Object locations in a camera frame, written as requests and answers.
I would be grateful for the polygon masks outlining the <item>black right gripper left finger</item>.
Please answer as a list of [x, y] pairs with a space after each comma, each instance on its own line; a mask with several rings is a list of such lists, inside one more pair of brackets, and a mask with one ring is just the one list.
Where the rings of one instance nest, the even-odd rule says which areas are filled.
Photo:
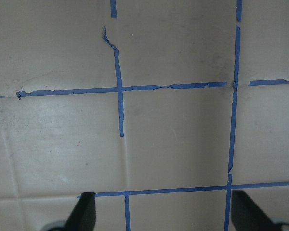
[[64, 224], [65, 231], [93, 231], [96, 224], [94, 192], [84, 192]]

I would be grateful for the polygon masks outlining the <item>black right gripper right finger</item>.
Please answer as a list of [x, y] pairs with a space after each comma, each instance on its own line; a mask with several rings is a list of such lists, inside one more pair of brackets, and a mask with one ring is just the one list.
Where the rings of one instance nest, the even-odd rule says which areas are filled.
[[237, 231], [278, 230], [278, 226], [242, 190], [232, 191], [231, 221]]

